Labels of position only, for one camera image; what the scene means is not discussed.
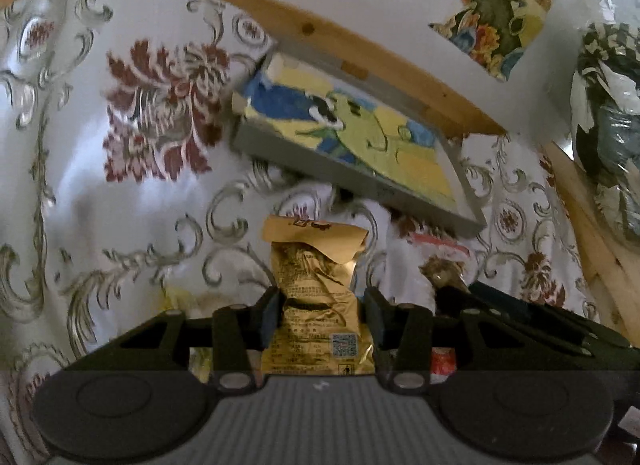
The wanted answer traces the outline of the red orange candy packet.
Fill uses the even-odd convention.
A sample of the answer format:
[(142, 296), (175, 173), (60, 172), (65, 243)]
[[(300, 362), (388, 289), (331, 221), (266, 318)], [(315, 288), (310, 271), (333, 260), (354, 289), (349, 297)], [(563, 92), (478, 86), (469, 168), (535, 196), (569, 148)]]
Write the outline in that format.
[(457, 370), (454, 348), (434, 347), (432, 349), (431, 376), (433, 379), (446, 379)]

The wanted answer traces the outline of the gold foil snack packet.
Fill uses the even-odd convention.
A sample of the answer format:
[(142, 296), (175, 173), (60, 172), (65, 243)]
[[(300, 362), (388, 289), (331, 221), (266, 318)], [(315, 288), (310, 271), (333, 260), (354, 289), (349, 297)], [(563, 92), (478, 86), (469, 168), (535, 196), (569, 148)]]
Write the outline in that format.
[(359, 226), (270, 216), (262, 238), (284, 296), (282, 322), (262, 352), (266, 375), (370, 375), (373, 341), (352, 291), (367, 244)]

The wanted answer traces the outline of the clear cookie packet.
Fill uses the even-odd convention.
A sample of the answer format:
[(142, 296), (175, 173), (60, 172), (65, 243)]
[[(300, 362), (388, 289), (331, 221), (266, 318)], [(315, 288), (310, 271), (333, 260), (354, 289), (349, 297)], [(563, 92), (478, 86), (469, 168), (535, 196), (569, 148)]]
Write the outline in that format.
[(434, 289), (451, 286), (469, 292), (466, 281), (474, 270), (474, 263), (468, 248), (450, 237), (425, 232), (412, 232), (406, 241), (419, 256), (420, 273)]

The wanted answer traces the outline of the yellow snack box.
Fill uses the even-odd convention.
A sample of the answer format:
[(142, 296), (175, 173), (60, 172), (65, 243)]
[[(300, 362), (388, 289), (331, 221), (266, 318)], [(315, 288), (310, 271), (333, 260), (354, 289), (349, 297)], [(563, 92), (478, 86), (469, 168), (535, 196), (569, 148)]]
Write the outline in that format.
[[(165, 311), (164, 315), (167, 320), (176, 322), (177, 327), (169, 329), (167, 332), (169, 341), (164, 341), (160, 345), (160, 349), (169, 352), (168, 357), (162, 360), (163, 363), (177, 367), (177, 369), (186, 369), (199, 381), (214, 388), (216, 387), (212, 383), (212, 315), (215, 311), (206, 318), (191, 318), (180, 309)], [(250, 361), (255, 360), (257, 355), (259, 352), (251, 351)], [(252, 365), (256, 378), (257, 367), (253, 363)], [(240, 395), (247, 393), (247, 391), (224, 391), (224, 393)]]

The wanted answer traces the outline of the floral white bedspread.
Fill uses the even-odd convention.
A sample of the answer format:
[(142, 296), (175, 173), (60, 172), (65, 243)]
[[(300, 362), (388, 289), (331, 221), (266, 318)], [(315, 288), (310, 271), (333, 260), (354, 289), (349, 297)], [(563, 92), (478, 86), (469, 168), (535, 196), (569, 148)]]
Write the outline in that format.
[(350, 287), (431, 307), (420, 224), (235, 152), (233, 90), (276, 43), (271, 4), (16, 0), (1, 9), (1, 459), (48, 452), (53, 373), (166, 309), (203, 318), (274, 279), (267, 217), (368, 233)]

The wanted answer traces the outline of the grey tray with drawing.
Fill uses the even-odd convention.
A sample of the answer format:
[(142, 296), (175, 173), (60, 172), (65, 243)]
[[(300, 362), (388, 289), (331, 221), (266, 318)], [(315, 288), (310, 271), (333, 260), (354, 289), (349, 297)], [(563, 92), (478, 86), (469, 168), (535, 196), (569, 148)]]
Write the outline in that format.
[(454, 148), (420, 103), (284, 42), (232, 96), (234, 146), (470, 239), (486, 220)]

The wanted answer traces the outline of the bagged bedding bundle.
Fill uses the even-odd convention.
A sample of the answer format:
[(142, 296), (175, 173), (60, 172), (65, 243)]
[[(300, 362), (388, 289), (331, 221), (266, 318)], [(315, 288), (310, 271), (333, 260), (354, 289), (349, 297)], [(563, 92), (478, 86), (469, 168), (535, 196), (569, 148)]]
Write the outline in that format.
[(594, 23), (582, 37), (570, 92), (574, 157), (602, 220), (639, 246), (639, 29)]

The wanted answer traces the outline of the floral landscape poster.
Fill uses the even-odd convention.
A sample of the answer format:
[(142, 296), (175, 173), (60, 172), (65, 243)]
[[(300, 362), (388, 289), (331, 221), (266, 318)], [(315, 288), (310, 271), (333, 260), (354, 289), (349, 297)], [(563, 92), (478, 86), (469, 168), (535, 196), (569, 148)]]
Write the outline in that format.
[(430, 27), (490, 76), (506, 81), (544, 28), (553, 1), (461, 0), (461, 10)]

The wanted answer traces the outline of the wooden bed frame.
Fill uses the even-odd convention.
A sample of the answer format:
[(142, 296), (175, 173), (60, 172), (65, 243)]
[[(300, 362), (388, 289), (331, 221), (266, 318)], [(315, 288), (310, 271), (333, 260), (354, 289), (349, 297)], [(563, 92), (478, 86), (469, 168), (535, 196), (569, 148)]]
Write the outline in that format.
[[(16, 0), (1, 0), (2, 6)], [(274, 0), (228, 0), (256, 10), (271, 4), (273, 38), (329, 53), (349, 74), (378, 75), (418, 99), (423, 113), (449, 136), (463, 140), (463, 165), (496, 219), (500, 205), (524, 207), (527, 228), (514, 251), (492, 246), (488, 231), (473, 258), (480, 277), (497, 289), (528, 300), (594, 313), (632, 341), (639, 337), (639, 260), (625, 256), (600, 231), (577, 194), (577, 171), (555, 147), (527, 146), (420, 68), (317, 15)]]

